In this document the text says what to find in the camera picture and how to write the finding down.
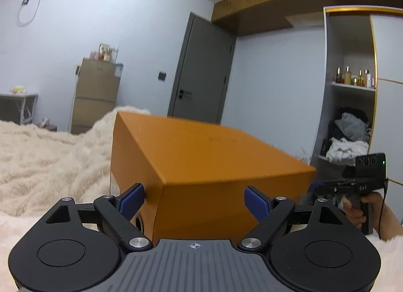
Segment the orange box lid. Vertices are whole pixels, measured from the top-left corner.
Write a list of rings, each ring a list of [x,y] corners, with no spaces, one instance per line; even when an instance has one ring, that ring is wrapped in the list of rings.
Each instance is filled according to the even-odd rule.
[[[111,182],[120,192],[144,186],[135,216],[153,242],[237,243],[257,223],[245,207],[246,187],[297,201],[315,174],[314,167],[241,130],[125,111],[115,118]]]

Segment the pile of clothes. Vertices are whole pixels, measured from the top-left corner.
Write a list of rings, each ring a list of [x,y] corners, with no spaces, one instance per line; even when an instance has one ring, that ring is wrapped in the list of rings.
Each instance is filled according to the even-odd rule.
[[[372,126],[364,111],[340,107],[329,122],[321,155],[330,163],[354,166],[357,156],[368,153],[371,135]]]

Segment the cream fluffy blanket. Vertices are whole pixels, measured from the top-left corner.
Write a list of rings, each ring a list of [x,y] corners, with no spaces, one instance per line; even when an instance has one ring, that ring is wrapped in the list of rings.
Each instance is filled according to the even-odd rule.
[[[83,134],[50,132],[35,125],[1,123],[1,290],[15,291],[8,255],[18,240],[58,200],[90,203],[118,195],[111,182],[117,113],[148,115],[130,106],[107,113]]]

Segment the grey folding table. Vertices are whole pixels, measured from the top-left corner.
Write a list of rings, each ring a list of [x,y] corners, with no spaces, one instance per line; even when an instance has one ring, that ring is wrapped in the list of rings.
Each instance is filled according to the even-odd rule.
[[[1,92],[1,120],[18,125],[32,124],[37,93]]]

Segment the items on fridge top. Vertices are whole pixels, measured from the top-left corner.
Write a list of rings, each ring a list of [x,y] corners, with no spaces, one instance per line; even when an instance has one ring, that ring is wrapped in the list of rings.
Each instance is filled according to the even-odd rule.
[[[90,53],[89,59],[115,63],[117,62],[118,53],[119,45],[110,46],[105,43],[100,43],[98,50]]]

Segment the grey room door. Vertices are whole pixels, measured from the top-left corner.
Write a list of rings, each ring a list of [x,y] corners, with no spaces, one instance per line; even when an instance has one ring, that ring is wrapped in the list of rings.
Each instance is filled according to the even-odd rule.
[[[220,124],[236,36],[191,13],[167,115]]]

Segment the grey wall switch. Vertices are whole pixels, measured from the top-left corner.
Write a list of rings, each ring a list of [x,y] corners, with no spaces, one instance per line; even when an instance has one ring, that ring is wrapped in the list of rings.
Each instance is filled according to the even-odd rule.
[[[165,72],[160,72],[158,74],[158,80],[165,81],[167,74]]]

